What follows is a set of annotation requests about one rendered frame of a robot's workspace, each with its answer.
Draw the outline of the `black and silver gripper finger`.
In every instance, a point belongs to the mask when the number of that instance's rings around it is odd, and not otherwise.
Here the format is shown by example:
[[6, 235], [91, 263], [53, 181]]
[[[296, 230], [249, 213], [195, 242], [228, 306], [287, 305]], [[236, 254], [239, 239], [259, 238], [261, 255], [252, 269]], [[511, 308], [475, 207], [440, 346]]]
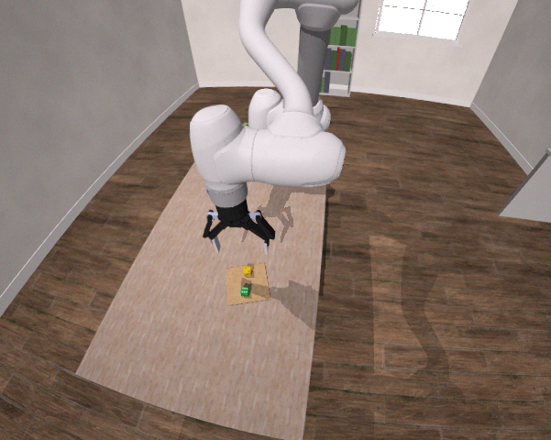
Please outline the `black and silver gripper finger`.
[[219, 253], [219, 250], [220, 250], [220, 243], [219, 243], [219, 240], [218, 240], [218, 237], [217, 235], [222, 231], [222, 230], [225, 230], [230, 224], [231, 224], [231, 221], [225, 221], [224, 223], [222, 223], [221, 221], [214, 227], [214, 229], [212, 229], [211, 231], [210, 228], [211, 228], [211, 225], [212, 223], [214, 222], [214, 220], [217, 218], [218, 216], [218, 213], [214, 213], [213, 210], [209, 210], [208, 212], [208, 215], [207, 215], [207, 227], [204, 229], [204, 234], [203, 234], [203, 238], [207, 238], [209, 237], [210, 239], [212, 239], [212, 244], [214, 245], [215, 247], [215, 251], [216, 253]]
[[[270, 224], [262, 216], [262, 213], [260, 210], [257, 210], [256, 213], [250, 213], [248, 215], [250, 216], [250, 220], [247, 222], [247, 224], [243, 223], [240, 220], [237, 220], [236, 224], [238, 226], [243, 227], [246, 230], [251, 231], [258, 237], [262, 238], [264, 240], [265, 255], [268, 255], [270, 239], [272, 240], [275, 239], [275, 230], [270, 226]], [[252, 221], [251, 218], [254, 220], [254, 222]], [[257, 222], [257, 224], [255, 222]]]

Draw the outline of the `tan mat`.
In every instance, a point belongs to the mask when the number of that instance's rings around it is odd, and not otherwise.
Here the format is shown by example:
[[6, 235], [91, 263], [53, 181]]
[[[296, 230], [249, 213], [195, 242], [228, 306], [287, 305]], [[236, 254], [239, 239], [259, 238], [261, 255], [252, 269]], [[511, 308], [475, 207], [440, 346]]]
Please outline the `tan mat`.
[[[265, 263], [247, 265], [252, 268], [251, 276], [244, 276], [244, 266], [226, 269], [226, 290], [228, 305], [270, 300]], [[249, 296], [241, 296], [241, 287], [249, 287]]]

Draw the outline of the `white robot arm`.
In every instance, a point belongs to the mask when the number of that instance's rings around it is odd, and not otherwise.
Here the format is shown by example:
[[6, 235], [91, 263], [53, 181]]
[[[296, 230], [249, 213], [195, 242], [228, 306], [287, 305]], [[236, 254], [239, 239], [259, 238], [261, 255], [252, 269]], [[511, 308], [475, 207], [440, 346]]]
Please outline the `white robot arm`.
[[[244, 202], [247, 182], [316, 187], [340, 176], [346, 148], [334, 134], [324, 132], [331, 113], [325, 105], [322, 108], [319, 92], [331, 28], [357, 4], [358, 0], [240, 0], [241, 42], [284, 101], [272, 89], [256, 91], [248, 109], [249, 127], [224, 104], [194, 115], [193, 158], [214, 205], [229, 208]], [[279, 8], [295, 9], [300, 23], [298, 73], [265, 33]]]

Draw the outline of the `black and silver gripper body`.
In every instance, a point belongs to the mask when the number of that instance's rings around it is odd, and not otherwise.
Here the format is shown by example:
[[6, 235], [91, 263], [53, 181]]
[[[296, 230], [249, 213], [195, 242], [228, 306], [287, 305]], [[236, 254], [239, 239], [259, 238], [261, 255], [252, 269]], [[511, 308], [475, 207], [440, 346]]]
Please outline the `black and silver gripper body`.
[[220, 220], [222, 223], [224, 223], [225, 221], [231, 221], [231, 224], [229, 225], [229, 227], [241, 227], [236, 225], [237, 220], [240, 220], [245, 224], [250, 220], [250, 216], [248, 215], [250, 214], [250, 212], [248, 211], [247, 198], [245, 199], [244, 202], [234, 207], [229, 207], [229, 208], [223, 208], [218, 206], [215, 206], [215, 207], [218, 213], [218, 216], [217, 216], [218, 220]]

